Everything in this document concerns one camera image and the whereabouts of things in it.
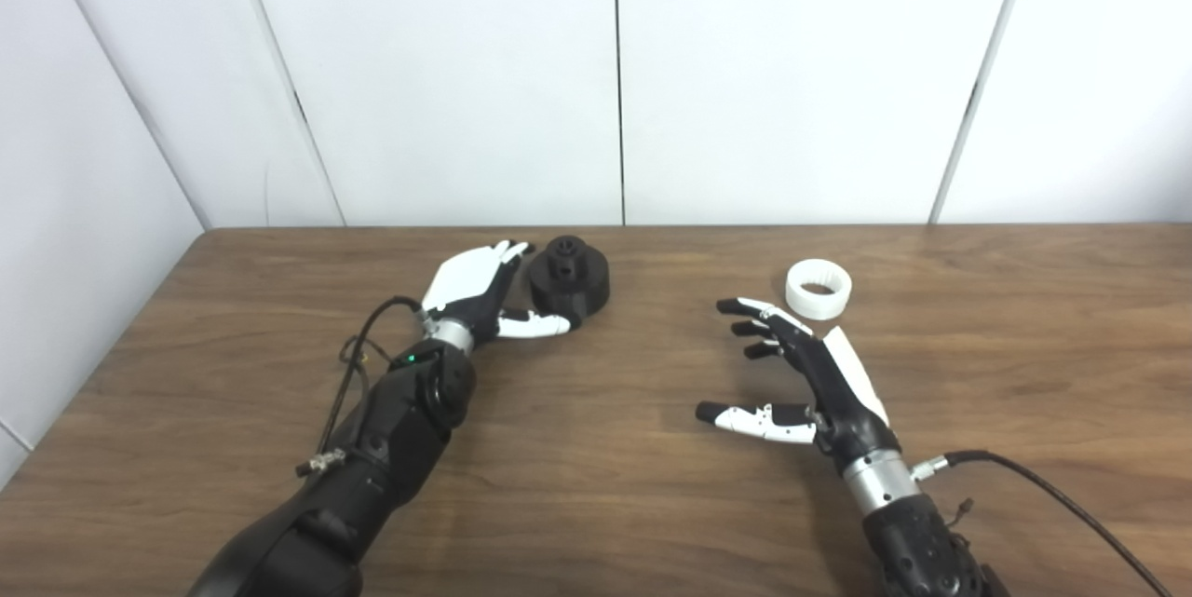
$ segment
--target robotic arm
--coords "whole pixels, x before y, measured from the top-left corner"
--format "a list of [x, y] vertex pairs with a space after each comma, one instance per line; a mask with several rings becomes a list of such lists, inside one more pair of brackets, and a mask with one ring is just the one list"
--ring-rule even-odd
[[[439, 267], [421, 305], [395, 297], [370, 317], [365, 330], [389, 305], [409, 305], [424, 337], [393, 356], [333, 431], [336, 400], [318, 454], [298, 468], [303, 486], [232, 537], [190, 597], [360, 595], [361, 559], [389, 516], [418, 493], [467, 415], [476, 387], [472, 350], [498, 337], [571, 330], [567, 318], [502, 307], [532, 249], [502, 241], [457, 254]], [[349, 371], [359, 367], [365, 336], [356, 338]]]
[[747, 410], [703, 402], [696, 418], [768, 441], [811, 443], [831, 458], [861, 508], [862, 529], [884, 568], [890, 597], [1005, 596], [997, 577], [977, 566], [964, 539], [949, 530], [919, 490], [886, 409], [839, 327], [817, 338], [800, 321], [760, 300], [726, 299], [716, 309], [750, 318], [732, 325], [733, 334], [763, 340], [745, 348], [745, 356], [782, 356], [807, 379], [815, 403]]

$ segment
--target white wall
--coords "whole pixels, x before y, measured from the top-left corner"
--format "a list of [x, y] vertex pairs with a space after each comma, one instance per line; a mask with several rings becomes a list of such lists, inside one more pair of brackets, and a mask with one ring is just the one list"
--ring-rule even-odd
[[1017, 0], [944, 223], [1192, 219], [1192, 0]]
[[205, 224], [342, 224], [255, 0], [80, 0]]
[[74, 0], [0, 0], [0, 485], [199, 231]]
[[628, 223], [924, 223], [1000, 6], [620, 0]]
[[620, 224], [614, 0], [263, 0], [349, 224]]

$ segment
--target black cable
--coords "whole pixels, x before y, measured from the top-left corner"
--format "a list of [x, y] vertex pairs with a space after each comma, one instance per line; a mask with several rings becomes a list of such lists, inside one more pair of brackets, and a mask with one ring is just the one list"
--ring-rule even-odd
[[[358, 335], [349, 335], [348, 341], [344, 341], [343, 346], [340, 347], [340, 362], [341, 363], [344, 363], [344, 365], [348, 363], [348, 349], [352, 348], [353, 343], [356, 342], [358, 338], [360, 338]], [[393, 363], [392, 356], [389, 356], [389, 353], [385, 352], [385, 349], [383, 347], [377, 346], [377, 342], [373, 341], [373, 338], [366, 338], [365, 343], [366, 343], [366, 346], [372, 347], [372, 349], [377, 352], [377, 356], [379, 356], [380, 359], [383, 359], [387, 365], [392, 365]]]
[[360, 441], [360, 430], [365, 427], [365, 412], [368, 410], [368, 373], [365, 372], [365, 365], [355, 365], [355, 371], [360, 377], [360, 402], [356, 403], [356, 422], [352, 425], [352, 437], [348, 440], [348, 444], [352, 448], [356, 447], [356, 442]]
[[[371, 390], [370, 384], [368, 384], [368, 373], [365, 372], [365, 368], [364, 368], [362, 365], [355, 365], [355, 367], [353, 367], [353, 371], [356, 373], [356, 377], [360, 379], [360, 398], [361, 398], [361, 402], [365, 400], [365, 399], [368, 399], [368, 391]], [[315, 469], [313, 469], [313, 466], [312, 466], [311, 462], [303, 462], [300, 465], [294, 466], [294, 473], [298, 474], [298, 478], [306, 478], [311, 473], [313, 473], [313, 471]]]
[[1150, 587], [1155, 591], [1155, 593], [1160, 595], [1161, 597], [1172, 597], [1172, 593], [1166, 587], [1163, 587], [1163, 584], [1160, 583], [1157, 578], [1155, 578], [1155, 574], [1150, 573], [1150, 570], [1148, 570], [1147, 566], [1142, 564], [1142, 561], [1138, 560], [1138, 558], [1136, 558], [1136, 555], [1134, 555], [1134, 553], [1131, 553], [1128, 547], [1125, 547], [1125, 545], [1118, 541], [1116, 536], [1110, 534], [1110, 530], [1105, 529], [1105, 526], [1099, 523], [1097, 518], [1092, 516], [1092, 514], [1089, 514], [1085, 509], [1081, 509], [1080, 504], [1076, 504], [1075, 502], [1072, 500], [1070, 497], [1061, 492], [1060, 487], [1056, 487], [1051, 485], [1051, 483], [1043, 480], [1043, 477], [1036, 474], [1033, 471], [1028, 469], [1025, 466], [1019, 465], [1017, 461], [1013, 461], [1010, 458], [1002, 458], [1001, 455], [998, 455], [997, 453], [989, 453], [988, 450], [957, 450], [955, 453], [944, 453], [944, 458], [945, 460], [948, 460], [949, 466], [956, 466], [963, 462], [980, 462], [980, 461], [994, 462], [997, 465], [1006, 467], [1007, 469], [1016, 471], [1018, 475], [1025, 478], [1026, 480], [1033, 483], [1039, 487], [1043, 487], [1043, 490], [1047, 491], [1048, 495], [1054, 497], [1056, 502], [1063, 504], [1064, 508], [1075, 514], [1078, 518], [1085, 521], [1085, 524], [1093, 528], [1093, 531], [1099, 534], [1101, 539], [1105, 540], [1106, 543], [1109, 543], [1115, 551], [1117, 551], [1118, 555], [1122, 555], [1122, 559], [1125, 560], [1126, 564], [1130, 565], [1130, 567], [1134, 571], [1138, 572], [1138, 576], [1142, 577], [1142, 580], [1146, 580], [1147, 584], [1150, 585]]
[[[343, 406], [343, 397], [348, 393], [348, 385], [352, 381], [352, 374], [354, 371], [364, 369], [360, 367], [360, 355], [364, 350], [365, 343], [368, 343], [368, 332], [372, 329], [373, 323], [380, 317], [380, 313], [389, 311], [393, 305], [405, 305], [414, 313], [422, 312], [422, 305], [417, 300], [410, 299], [410, 297], [391, 297], [391, 299], [384, 300], [381, 305], [374, 309], [374, 311], [366, 318], [365, 324], [360, 328], [360, 334], [355, 335], [355, 342], [352, 346], [352, 355], [348, 356], [348, 368], [343, 372], [343, 379], [340, 381], [340, 390], [335, 393], [335, 402], [331, 403], [331, 411], [327, 416], [327, 425], [323, 427], [323, 435], [318, 440], [318, 448], [315, 449], [316, 455], [327, 453], [327, 444], [331, 441], [331, 433], [335, 430], [335, 422], [340, 418], [340, 409]], [[364, 397], [365, 400], [368, 399], [367, 391]], [[355, 441], [360, 439], [360, 430], [364, 423], [364, 405], [356, 415], [356, 425], [352, 433], [352, 444], [354, 447]]]

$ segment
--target wall seam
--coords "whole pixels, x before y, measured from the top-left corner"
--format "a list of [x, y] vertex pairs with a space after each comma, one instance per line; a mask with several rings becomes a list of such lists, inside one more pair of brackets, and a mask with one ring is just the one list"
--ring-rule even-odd
[[25, 453], [33, 452], [33, 444], [30, 443], [30, 441], [26, 441], [25, 436], [21, 436], [19, 431], [8, 425], [8, 423], [5, 422], [4, 418], [0, 418], [0, 430], [7, 433], [10, 439], [17, 441], [17, 444], [20, 446], [21, 448], [25, 448]]
[[948, 191], [951, 188], [952, 178], [956, 174], [957, 167], [960, 167], [964, 144], [968, 142], [969, 130], [973, 129], [973, 122], [980, 108], [981, 97], [985, 95], [985, 87], [989, 82], [989, 74], [993, 70], [993, 62], [998, 57], [998, 49], [1001, 49], [1001, 38], [1005, 36], [1006, 27], [1010, 24], [1010, 15], [1014, 10], [1014, 2], [1017, 0], [1001, 0], [1001, 7], [998, 8], [998, 18], [994, 20], [992, 33], [989, 33], [985, 57], [981, 57], [981, 66], [977, 68], [976, 80], [973, 83], [968, 105], [964, 108], [964, 114], [961, 117], [961, 125], [956, 131], [952, 150], [948, 156], [948, 164], [944, 164], [944, 173], [939, 178], [939, 188], [936, 191], [936, 200], [931, 205], [931, 214], [927, 216], [927, 224], [939, 223], [939, 217], [944, 211], [944, 203], [948, 201]]
[[144, 125], [147, 133], [149, 133], [149, 138], [153, 138], [153, 143], [155, 144], [155, 147], [157, 147], [157, 153], [159, 155], [161, 155], [161, 160], [164, 161], [166, 168], [169, 169], [170, 176], [174, 176], [174, 181], [178, 182], [178, 189], [181, 191], [182, 198], [186, 199], [187, 206], [191, 206], [191, 211], [194, 212], [194, 218], [199, 220], [199, 226], [203, 228], [204, 232], [210, 231], [211, 219], [207, 218], [207, 214], [203, 210], [203, 207], [200, 207], [198, 203], [195, 203], [195, 199], [193, 198], [191, 192], [187, 191], [185, 182], [182, 182], [182, 178], [180, 176], [178, 168], [174, 167], [173, 161], [169, 160], [169, 155], [166, 151], [164, 143], [162, 143], [161, 139], [161, 130], [159, 130], [156, 123], [153, 122], [153, 117], [150, 117], [150, 113], [148, 112], [148, 110], [145, 110], [145, 106], [142, 105], [141, 100], [138, 100], [135, 93], [132, 93], [132, 87], [129, 87], [128, 79], [125, 79], [123, 71], [120, 71], [119, 66], [117, 66], [116, 58], [112, 57], [112, 50], [108, 49], [108, 46], [105, 44], [104, 38], [99, 36], [99, 32], [95, 29], [95, 21], [88, 14], [87, 8], [83, 5], [82, 0], [74, 0], [74, 2], [75, 7], [79, 8], [79, 14], [82, 15], [83, 21], [86, 21], [87, 27], [91, 30], [91, 36], [95, 38], [95, 42], [99, 45], [100, 51], [104, 54], [104, 57], [107, 58], [107, 66], [110, 66], [112, 68], [112, 71], [114, 71], [116, 80], [119, 80], [120, 87], [124, 88], [125, 95], [129, 97], [129, 100], [132, 104], [132, 108], [135, 108], [138, 117], [141, 117], [141, 123], [142, 125]]
[[625, 205], [625, 108], [621, 105], [621, 0], [613, 0], [613, 27], [616, 41], [616, 138], [621, 161], [621, 226], [628, 224]]
[[327, 169], [327, 161], [323, 160], [323, 150], [321, 150], [318, 142], [315, 139], [315, 131], [310, 129], [310, 120], [306, 118], [305, 110], [303, 110], [302, 99], [298, 97], [298, 88], [294, 87], [293, 75], [291, 75], [290, 66], [286, 63], [285, 54], [281, 52], [281, 44], [278, 42], [277, 32], [273, 30], [273, 21], [265, 8], [265, 0], [249, 0], [249, 4], [260, 20], [261, 27], [263, 27], [265, 38], [269, 45], [269, 54], [273, 55], [273, 62], [281, 75], [286, 95], [290, 97], [291, 110], [294, 117], [302, 120], [300, 125], [303, 136], [306, 138], [308, 150], [315, 155], [316, 164], [318, 164], [319, 172], [323, 173], [323, 185], [327, 186], [328, 193], [331, 194], [331, 203], [335, 205], [336, 214], [340, 216], [340, 224], [346, 228], [348, 226], [348, 219], [344, 218], [343, 207], [340, 205], [340, 194], [336, 194], [335, 182], [331, 181], [331, 174]]

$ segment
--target wire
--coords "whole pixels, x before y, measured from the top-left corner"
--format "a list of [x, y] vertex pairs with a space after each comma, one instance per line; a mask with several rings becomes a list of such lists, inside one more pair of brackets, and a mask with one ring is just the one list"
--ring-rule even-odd
[[967, 516], [970, 512], [973, 512], [973, 506], [975, 506], [975, 504], [976, 504], [976, 502], [974, 502], [971, 497], [969, 497], [968, 499], [961, 502], [961, 505], [956, 508], [956, 517], [952, 518], [952, 522], [944, 523], [944, 526], [948, 529], [951, 529], [951, 528], [961, 524], [961, 521], [964, 518], [964, 516]]
[[1078, 518], [1085, 521], [1085, 524], [1093, 528], [1093, 531], [1099, 534], [1101, 539], [1105, 540], [1106, 543], [1109, 543], [1115, 551], [1117, 551], [1118, 555], [1122, 555], [1122, 559], [1125, 560], [1126, 564], [1130, 565], [1130, 567], [1134, 571], [1138, 572], [1138, 576], [1141, 576], [1142, 579], [1146, 580], [1148, 585], [1150, 585], [1150, 587], [1155, 591], [1155, 593], [1160, 595], [1161, 597], [1172, 597], [1172, 593], [1166, 587], [1163, 587], [1163, 584], [1160, 583], [1157, 578], [1155, 578], [1155, 574], [1150, 573], [1150, 570], [1148, 570], [1147, 566], [1142, 564], [1142, 561], [1138, 560], [1138, 558], [1136, 558], [1136, 555], [1134, 555], [1134, 553], [1131, 553], [1128, 547], [1125, 547], [1125, 545], [1118, 541], [1116, 536], [1110, 534], [1110, 530], [1105, 529], [1105, 526], [1099, 523], [1097, 518], [1092, 516], [1092, 514], [1089, 514], [1085, 509], [1081, 509], [1080, 504], [1076, 504], [1075, 502], [1072, 500], [1070, 497], [1061, 492], [1060, 487], [1056, 487], [1051, 485], [1051, 483], [1043, 480], [1043, 477], [1036, 474], [1033, 471], [1030, 471], [1025, 466], [1014, 462], [1010, 458], [1002, 458], [1001, 455], [998, 455], [997, 453], [989, 453], [988, 450], [957, 450], [955, 453], [944, 453], [944, 458], [948, 460], [949, 466], [956, 466], [964, 462], [980, 462], [980, 461], [994, 462], [997, 465], [1006, 467], [1007, 469], [1016, 471], [1018, 475], [1025, 478], [1026, 480], [1033, 483], [1039, 487], [1043, 487], [1043, 490], [1047, 491], [1048, 495], [1054, 497], [1056, 502], [1063, 504], [1064, 508], [1075, 514]]
[[364, 397], [361, 400], [360, 410], [356, 413], [355, 427], [352, 431], [352, 447], [355, 447], [356, 441], [360, 439], [360, 431], [364, 427], [365, 416], [365, 404], [368, 400], [368, 388], [367, 388], [367, 377], [364, 373], [364, 368], [360, 365], [360, 355], [364, 350], [365, 343], [370, 343], [368, 332], [371, 331], [373, 323], [380, 317], [380, 313], [389, 311], [393, 305], [405, 305], [414, 313], [422, 313], [422, 305], [417, 300], [410, 299], [410, 297], [391, 297], [384, 300], [381, 305], [378, 305], [366, 318], [365, 324], [360, 328], [360, 334], [353, 337], [355, 342], [352, 346], [352, 355], [348, 356], [347, 368], [343, 372], [343, 379], [340, 381], [340, 390], [335, 393], [335, 402], [331, 403], [331, 411], [327, 416], [327, 424], [323, 427], [323, 435], [318, 440], [318, 448], [315, 449], [316, 455], [321, 455], [327, 452], [327, 444], [331, 441], [331, 433], [335, 430], [335, 422], [340, 419], [340, 409], [343, 408], [344, 394], [348, 393], [348, 385], [352, 381], [352, 375], [354, 372], [359, 372], [361, 375], [361, 381], [365, 384]]
[[[343, 346], [340, 347], [340, 362], [341, 363], [344, 363], [344, 365], [348, 363], [348, 349], [352, 348], [353, 343], [356, 342], [358, 338], [360, 338], [358, 335], [349, 335], [348, 341], [344, 341]], [[373, 338], [366, 338], [365, 343], [366, 343], [366, 346], [372, 347], [372, 349], [377, 352], [377, 356], [379, 356], [380, 359], [383, 359], [386, 363], [389, 363], [389, 365], [393, 363], [392, 356], [389, 356], [389, 353], [385, 352], [385, 349], [383, 347], [377, 346], [377, 342], [373, 341]]]

